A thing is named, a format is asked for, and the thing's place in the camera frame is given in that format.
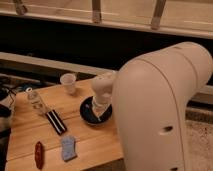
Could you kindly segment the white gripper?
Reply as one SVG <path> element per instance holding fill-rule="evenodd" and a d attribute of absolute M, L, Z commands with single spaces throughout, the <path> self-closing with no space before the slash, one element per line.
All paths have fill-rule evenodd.
<path fill-rule="evenodd" d="M 93 111 L 98 113 L 105 111 L 109 107 L 110 101 L 110 95 L 94 95 L 92 98 Z"/>

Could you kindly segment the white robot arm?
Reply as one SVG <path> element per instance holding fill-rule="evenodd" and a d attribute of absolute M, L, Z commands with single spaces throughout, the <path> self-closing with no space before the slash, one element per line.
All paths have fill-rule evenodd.
<path fill-rule="evenodd" d="M 212 74 L 208 50 L 182 42 L 92 79 L 94 108 L 112 105 L 127 171 L 191 171 L 186 106 Z"/>

